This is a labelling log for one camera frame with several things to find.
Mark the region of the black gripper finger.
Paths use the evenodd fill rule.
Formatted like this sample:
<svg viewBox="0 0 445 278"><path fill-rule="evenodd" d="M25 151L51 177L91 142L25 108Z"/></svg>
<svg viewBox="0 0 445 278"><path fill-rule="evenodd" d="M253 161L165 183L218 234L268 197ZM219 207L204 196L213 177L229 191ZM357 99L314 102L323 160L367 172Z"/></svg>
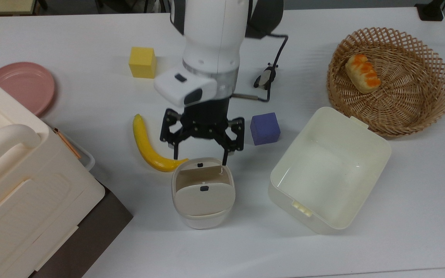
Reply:
<svg viewBox="0 0 445 278"><path fill-rule="evenodd" d="M160 140L167 142L170 146L172 146L174 160L178 160L179 144L187 139L183 126L176 132L171 131L171 127L178 122L181 123L181 119L182 115L178 114L178 112L175 112L173 109L166 109L160 132Z"/></svg>
<svg viewBox="0 0 445 278"><path fill-rule="evenodd" d="M235 135L234 139L231 139L229 135L224 131L224 157L222 159L222 165L227 164L228 156L235 151L242 151L244 149L245 139L245 119L242 117L234 118L228 121L228 128Z"/></svg>

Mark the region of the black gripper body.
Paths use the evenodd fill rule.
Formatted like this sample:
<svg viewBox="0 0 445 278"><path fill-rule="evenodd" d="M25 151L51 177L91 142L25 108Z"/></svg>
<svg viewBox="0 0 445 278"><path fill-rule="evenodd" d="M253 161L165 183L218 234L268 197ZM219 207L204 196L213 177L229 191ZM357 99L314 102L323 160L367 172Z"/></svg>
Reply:
<svg viewBox="0 0 445 278"><path fill-rule="evenodd" d="M188 137L229 141L227 112L230 98L209 100L184 107L182 134Z"/></svg>

